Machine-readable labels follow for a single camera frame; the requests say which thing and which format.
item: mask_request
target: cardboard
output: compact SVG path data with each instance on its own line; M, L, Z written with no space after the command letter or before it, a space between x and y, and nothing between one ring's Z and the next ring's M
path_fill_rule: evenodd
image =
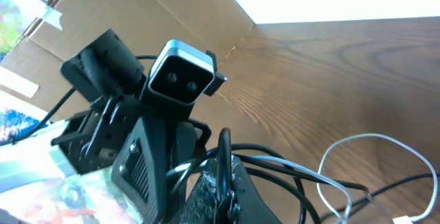
M62 30L36 20L0 64L39 85L30 99L13 95L46 111L70 88L59 74L61 63L109 28L136 55L158 54L167 41L178 38L214 52L221 64L253 25L234 0L49 0L48 5L62 13ZM148 71L152 62L142 64ZM82 97L72 97L55 119L87 108Z

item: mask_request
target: wood grain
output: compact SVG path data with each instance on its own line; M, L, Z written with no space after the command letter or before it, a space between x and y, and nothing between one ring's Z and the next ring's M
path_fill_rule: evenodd
M210 146L222 126L229 126L234 142L270 146L317 170L335 141L383 133L440 167L440 18L257 25L220 71L228 82L194 113L214 131ZM414 155L379 139L336 148L325 169L372 190L425 172ZM297 200L270 183L256 185L282 222L297 222ZM317 211L326 212L315 185L305 188ZM332 203L344 204L337 190L325 192ZM421 214L431 192L431 179L400 186L378 197L380 207L357 221L386 223L373 218ZM438 206L422 223L438 223Z

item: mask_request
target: cable connector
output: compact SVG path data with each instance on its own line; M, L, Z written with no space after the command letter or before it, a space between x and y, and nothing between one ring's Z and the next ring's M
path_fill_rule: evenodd
M408 216L401 216L393 219L394 224L413 224Z

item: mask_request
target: white cable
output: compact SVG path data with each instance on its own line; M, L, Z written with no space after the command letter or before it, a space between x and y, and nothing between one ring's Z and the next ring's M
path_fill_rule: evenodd
M338 183L338 182L336 182L336 181L334 181L324 175L321 175L315 171L312 171L304 166L298 165L298 164L296 164L292 161L288 161L286 159L281 159L281 158L266 156L266 155L256 155L256 156L253 156L253 158L276 161L276 162L285 164L286 166L291 166L297 170L300 170L304 173L307 173L308 175L312 175L312 176L316 177L317 179L321 179L322 181L325 181L328 184L335 186L339 190L343 191L347 197L347 204L346 204L346 208L345 208L344 217L342 217L338 212L336 212L335 215L342 221L342 223L348 223L349 217L350 217L350 211L351 211L352 197L351 197L351 193L343 185L341 185L340 183Z
M396 139L389 137L387 135L381 135L381 134L375 134L375 133L365 133L365 134L360 134L360 135L353 135L350 137L346 137L344 139L341 139L337 142L335 142L333 145L331 145L327 151L325 151L324 156L322 156L322 160L321 160L321 164L319 165L319 169L318 169L318 173L320 174L322 171L322 168L324 166L325 163L325 159L327 158L329 152L336 147L339 144L342 144L344 142L349 142L349 141L353 141L356 139L361 139L361 138L367 138L367 137L379 137L379 138L383 138L386 139L390 142L394 142L397 145L400 145L402 147L404 147L406 150L409 150L410 152L412 152L413 154L415 154L416 156L418 156L423 162L426 163L426 165L429 167L429 169L431 170L432 173L432 180L434 181L434 188L432 190L432 197L431 197L431 201L428 204L428 207L426 208L425 212L423 212L422 214L420 214L419 216L412 216L410 217L410 220L415 222L415 221L420 221L421 219L426 218L429 213L431 213L434 204L435 204L435 200L437 198L437 189L438 189L438 182L437 182L437 174L434 170L434 167L431 165L431 163L425 158L423 157L421 154L419 154L417 151L415 151L414 149L410 148L409 146L397 141ZM331 206L331 204L325 199L324 195L321 192L321 188L319 183L316 184L316 187L318 188L318 193L321 196L322 201L324 201L325 205L327 205L327 207L333 212L333 213L338 213L338 211L336 211L333 206Z

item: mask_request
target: wooden table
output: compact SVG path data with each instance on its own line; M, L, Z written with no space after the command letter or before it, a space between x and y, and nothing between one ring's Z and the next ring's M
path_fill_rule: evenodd
M193 112L213 130L209 147L228 126L235 143L264 144L317 170L332 143L371 132L399 139L440 167L440 18L257 25L219 70L228 82ZM371 190L425 172L413 154L379 139L336 148L324 170ZM283 223L298 222L298 200L270 182L255 184ZM304 185L317 211L327 212L316 185ZM345 204L335 188L324 193ZM431 194L431 179L407 183L352 223L421 214ZM438 223L439 206L421 223Z

